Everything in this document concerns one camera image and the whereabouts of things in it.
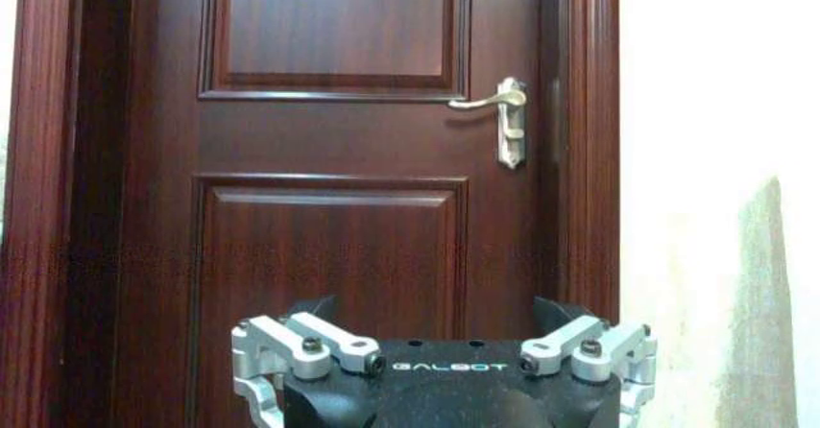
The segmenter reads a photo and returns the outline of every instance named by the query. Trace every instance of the door handle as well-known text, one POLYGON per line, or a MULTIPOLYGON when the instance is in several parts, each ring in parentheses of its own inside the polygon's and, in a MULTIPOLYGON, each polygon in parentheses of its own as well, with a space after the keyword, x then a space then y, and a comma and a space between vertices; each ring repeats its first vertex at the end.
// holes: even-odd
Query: door handle
POLYGON ((447 107, 459 111, 498 107, 498 162, 515 169, 523 162, 526 144, 524 84, 515 78, 506 78, 498 85, 495 95, 472 102, 451 100, 447 107))

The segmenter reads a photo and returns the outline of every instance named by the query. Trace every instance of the wooden door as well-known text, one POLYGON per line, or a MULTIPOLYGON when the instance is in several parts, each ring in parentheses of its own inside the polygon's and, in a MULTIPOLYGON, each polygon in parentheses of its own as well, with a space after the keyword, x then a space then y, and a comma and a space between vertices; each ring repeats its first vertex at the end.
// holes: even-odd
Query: wooden door
POLYGON ((547 0, 133 0, 112 416, 240 426, 229 330, 337 294, 380 338, 522 338, 556 244, 547 0), (526 161, 495 160, 527 83, 526 161))

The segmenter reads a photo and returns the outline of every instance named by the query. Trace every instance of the door trim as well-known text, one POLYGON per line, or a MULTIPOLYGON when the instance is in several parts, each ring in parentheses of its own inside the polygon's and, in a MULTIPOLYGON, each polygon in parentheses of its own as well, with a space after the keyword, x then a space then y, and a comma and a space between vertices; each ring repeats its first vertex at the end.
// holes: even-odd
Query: door trim
MULTIPOLYGON (((92 185, 120 174, 124 129, 122 123, 94 120, 124 119, 126 19, 114 20, 114 33, 105 27, 112 16, 128 17, 130 1, 17 1, 0 254, 0 424, 81 426, 90 417, 106 419, 110 389, 118 190, 92 185), (82 72, 102 76, 81 79, 82 72), (82 147, 76 137, 92 140, 82 147), (72 207, 72 197, 98 203, 104 212, 97 220, 86 224, 93 215, 82 214, 86 207, 72 207), (72 221, 89 229, 74 234, 72 221), (82 257, 69 253, 69 235, 101 243, 101 251, 85 256, 102 260, 90 274, 108 276, 69 277, 69 257, 82 257), (90 365, 100 369, 70 364, 81 344, 97 353, 90 365), (94 392, 82 397, 66 391, 69 381, 94 392)), ((559 0, 558 10, 559 237, 550 283, 562 300, 615 321, 616 0, 559 0)))

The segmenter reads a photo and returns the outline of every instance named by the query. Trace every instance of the white wall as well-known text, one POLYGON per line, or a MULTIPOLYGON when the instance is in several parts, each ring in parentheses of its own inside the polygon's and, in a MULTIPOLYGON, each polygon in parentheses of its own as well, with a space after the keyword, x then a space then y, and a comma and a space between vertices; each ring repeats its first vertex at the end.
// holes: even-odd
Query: white wall
POLYGON ((9 139, 9 112, 14 61, 14 24, 16 0, 0 0, 0 235, 2 235, 5 163, 9 139))
POLYGON ((820 426, 820 0, 619 1, 643 426, 820 426))

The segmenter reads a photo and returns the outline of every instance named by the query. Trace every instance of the door casing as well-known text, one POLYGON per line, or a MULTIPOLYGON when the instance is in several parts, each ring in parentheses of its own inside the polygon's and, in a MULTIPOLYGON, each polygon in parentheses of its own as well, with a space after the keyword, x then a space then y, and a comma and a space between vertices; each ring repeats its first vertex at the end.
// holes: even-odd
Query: door casing
MULTIPOLYGON (((543 13, 556 13, 556 49, 542 45, 558 54, 560 78, 540 94, 560 106, 552 291, 615 321, 616 0, 554 7, 543 13)), ((130 0, 18 0, 0 259, 4 426, 108 419, 125 132, 110 120, 124 120, 126 107, 129 8, 130 0)))

